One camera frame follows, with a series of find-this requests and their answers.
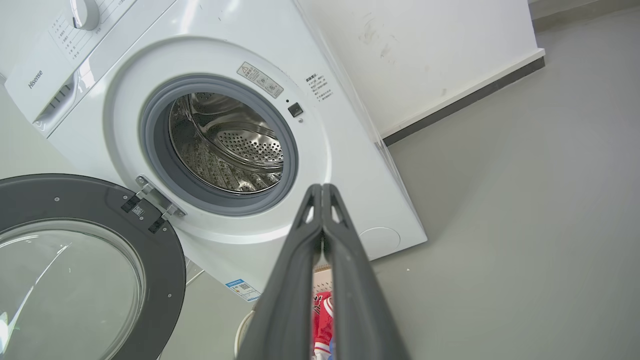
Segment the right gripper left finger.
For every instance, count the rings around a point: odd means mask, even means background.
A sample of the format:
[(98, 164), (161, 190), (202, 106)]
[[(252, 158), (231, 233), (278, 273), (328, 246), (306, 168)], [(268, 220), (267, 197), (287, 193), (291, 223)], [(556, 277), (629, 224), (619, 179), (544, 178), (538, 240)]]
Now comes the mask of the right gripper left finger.
[(313, 356), (313, 272), (322, 251), (322, 187), (302, 198), (256, 312), (239, 360), (310, 360)]

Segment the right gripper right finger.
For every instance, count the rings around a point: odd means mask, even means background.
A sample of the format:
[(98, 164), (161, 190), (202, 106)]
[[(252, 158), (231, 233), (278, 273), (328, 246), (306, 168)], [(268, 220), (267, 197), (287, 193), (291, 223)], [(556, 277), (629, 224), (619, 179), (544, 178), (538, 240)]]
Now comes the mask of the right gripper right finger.
[(333, 270), (336, 360), (409, 360), (410, 354), (338, 187), (322, 185), (325, 255)]

